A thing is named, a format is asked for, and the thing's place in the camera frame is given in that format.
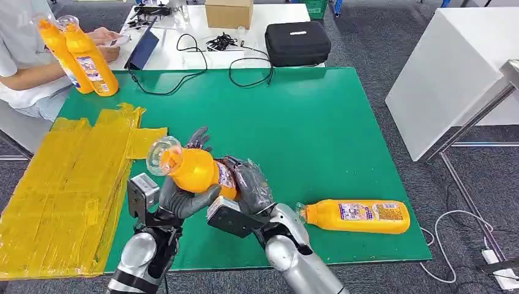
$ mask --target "white desk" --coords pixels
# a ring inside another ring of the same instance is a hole
[[[519,7],[438,9],[386,97],[414,161],[452,126],[463,125],[508,81],[519,58]],[[480,125],[519,124],[513,93]]]
[[[214,29],[208,28],[206,9],[203,5],[188,6],[190,25],[185,29],[174,29],[172,17],[164,17],[157,21],[151,31],[159,38],[157,47],[148,59],[144,69],[146,70],[182,70],[182,69],[203,69],[204,61],[200,52],[177,51],[176,44],[178,38],[183,33],[189,33],[196,38],[198,46],[205,50],[206,42],[214,39],[222,32],[231,37],[237,37],[236,29]],[[133,9],[126,19],[127,23]],[[292,23],[300,21],[310,21],[305,4],[255,4],[252,14],[250,30],[245,33],[245,46],[266,52],[264,34],[267,25],[271,23]],[[133,48],[137,44],[140,36],[146,28],[123,29],[121,32],[132,36],[132,41],[121,47],[119,58],[110,64],[113,70],[124,69],[124,64],[128,60]],[[183,37],[179,48],[194,46],[193,40]],[[204,52],[207,59],[207,66],[210,69],[227,69],[232,61],[243,57],[265,57],[261,53],[251,50],[224,51],[224,52]],[[233,65],[240,67],[270,67],[266,61],[246,60],[237,62]]]

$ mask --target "white shirt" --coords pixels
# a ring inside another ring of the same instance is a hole
[[[31,24],[35,15],[52,13],[47,0],[9,0],[0,5],[0,75],[10,77],[18,69],[42,66],[53,62],[52,54],[45,49],[36,28]],[[0,83],[0,99],[13,108],[33,105],[41,98],[70,85],[64,76],[50,83],[14,91]]]

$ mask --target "orange bottle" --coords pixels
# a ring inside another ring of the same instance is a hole
[[[230,200],[236,198],[233,174],[224,164],[215,161],[205,150],[182,148],[174,137],[156,141],[148,153],[146,165],[153,175],[172,177],[183,190],[202,193],[209,186],[219,184],[221,196]]]
[[[81,30],[79,20],[72,15],[64,15],[58,18],[57,22],[67,39],[69,52],[85,72],[94,91],[99,96],[115,94],[119,89],[119,82],[94,41]]]
[[[392,200],[321,200],[297,204],[304,221],[325,230],[402,234],[410,224],[404,203]]]
[[[32,22],[36,25],[36,30],[40,33],[43,42],[58,60],[76,90],[82,94],[92,92],[94,90],[92,84],[67,49],[67,40],[63,33],[54,25],[52,16],[38,15],[33,18]]]

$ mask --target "carpet floor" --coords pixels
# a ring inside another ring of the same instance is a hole
[[[431,165],[412,162],[384,103],[440,0],[350,0],[335,18],[329,4],[323,25],[332,40],[327,66],[355,67],[387,142],[400,178],[420,225],[433,230],[438,216],[448,209],[467,209],[441,160]],[[59,0],[56,15],[73,14],[85,31],[106,26],[119,31],[131,6],[120,2],[67,2]],[[519,126],[476,127],[474,139],[519,138]],[[0,145],[0,153],[7,148]],[[509,257],[519,255],[519,149],[466,149],[448,151],[461,178],[487,221],[501,231],[496,239]],[[25,164],[0,164],[0,209],[8,202]],[[442,284],[415,263],[333,266],[332,270],[353,294],[372,293],[501,293],[495,280],[475,270],[483,264],[483,236],[473,219],[454,216],[441,222],[441,238],[456,267],[458,281]],[[427,268],[443,279],[451,278],[437,244]],[[52,279],[4,283],[6,293],[104,293],[110,277]],[[168,274],[170,293],[291,293],[273,270]]]

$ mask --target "green table mat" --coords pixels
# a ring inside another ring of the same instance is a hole
[[[268,69],[237,69],[240,83],[258,80]],[[167,92],[186,71],[137,73],[150,91]],[[60,116],[86,117],[121,102],[146,108],[141,127],[168,127],[186,142],[208,126],[214,157],[232,154],[254,160],[274,198],[294,207],[322,199],[388,199],[404,202],[411,215],[401,235],[333,232],[306,225],[315,252],[325,263],[418,261],[431,259],[398,173],[353,68],[276,69],[270,86],[244,89],[228,71],[208,70],[170,96],[143,93],[127,72],[116,72],[120,90],[112,97],[72,91]],[[133,163],[131,176],[146,171]],[[161,177],[154,177],[161,184]],[[172,270],[269,266],[253,235],[240,239],[206,224],[206,210],[184,223]],[[105,271],[114,271],[135,220],[124,203]]]

